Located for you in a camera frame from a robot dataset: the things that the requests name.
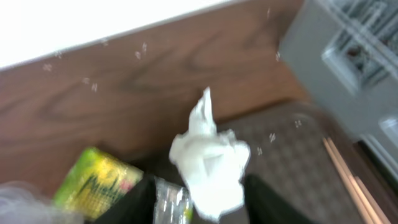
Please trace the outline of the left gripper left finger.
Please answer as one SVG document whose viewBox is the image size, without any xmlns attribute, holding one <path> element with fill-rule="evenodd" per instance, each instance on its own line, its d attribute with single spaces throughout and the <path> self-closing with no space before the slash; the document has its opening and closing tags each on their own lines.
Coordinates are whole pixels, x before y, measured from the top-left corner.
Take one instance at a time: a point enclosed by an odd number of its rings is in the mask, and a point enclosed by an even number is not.
<svg viewBox="0 0 398 224">
<path fill-rule="evenodd" d="M 145 175 L 94 224 L 152 224 L 157 201 L 155 178 Z"/>
</svg>

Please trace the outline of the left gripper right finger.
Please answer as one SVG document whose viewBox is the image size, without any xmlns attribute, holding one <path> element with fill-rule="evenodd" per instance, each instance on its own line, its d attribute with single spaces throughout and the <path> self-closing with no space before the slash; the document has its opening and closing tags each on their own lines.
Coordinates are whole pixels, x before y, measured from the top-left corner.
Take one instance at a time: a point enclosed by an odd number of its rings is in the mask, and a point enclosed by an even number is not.
<svg viewBox="0 0 398 224">
<path fill-rule="evenodd" d="M 244 203 L 249 222 L 254 224 L 312 224 L 258 176 L 249 174 L 243 180 Z"/>
</svg>

